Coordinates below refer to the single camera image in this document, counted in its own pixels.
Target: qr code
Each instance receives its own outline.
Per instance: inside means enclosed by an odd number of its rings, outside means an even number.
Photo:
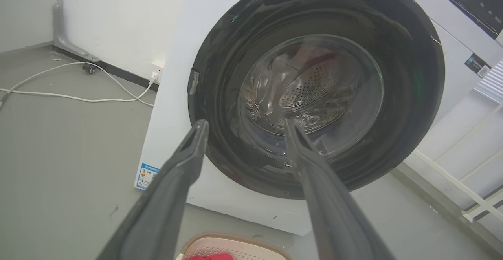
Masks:
[[[481,68],[481,69],[477,72],[477,74],[478,74],[478,76],[480,76],[480,77],[484,77],[484,76],[485,76],[485,74],[487,74],[487,73],[489,72],[489,70],[490,70],[490,68],[489,68],[487,65],[485,65],[485,66],[483,66],[483,67],[482,67],[482,68]]]

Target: white washing machine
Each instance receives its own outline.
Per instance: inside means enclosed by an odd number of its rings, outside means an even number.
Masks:
[[[352,190],[397,166],[503,58],[501,0],[185,0],[134,186],[191,122],[207,157],[187,202],[298,235],[295,117]]]

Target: floor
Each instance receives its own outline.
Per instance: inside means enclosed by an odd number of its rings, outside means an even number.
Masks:
[[[73,62],[49,47],[0,54],[0,88]],[[144,88],[119,79],[134,94]],[[88,99],[128,95],[102,72],[54,70],[19,90]],[[154,102],[147,92],[145,100]],[[151,107],[11,95],[0,111],[0,253],[11,260],[93,259],[140,196],[133,188]],[[399,260],[491,259],[390,174],[352,193]],[[300,237],[187,205],[177,249],[205,231],[253,237],[295,260],[317,259]]]

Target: control panel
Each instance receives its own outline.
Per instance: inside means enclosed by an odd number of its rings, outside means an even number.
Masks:
[[[450,0],[493,39],[503,29],[503,0]]]

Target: wall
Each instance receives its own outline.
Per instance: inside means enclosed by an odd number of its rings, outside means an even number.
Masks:
[[[0,0],[0,53],[50,42],[56,0]]]
[[[165,61],[182,0],[63,0],[70,42],[103,61],[149,78]]]
[[[479,196],[491,194],[503,185],[503,108],[499,107],[472,90],[430,129],[417,150]],[[416,154],[404,162],[462,209],[475,203]],[[496,217],[488,214],[479,222],[503,241],[503,223]]]

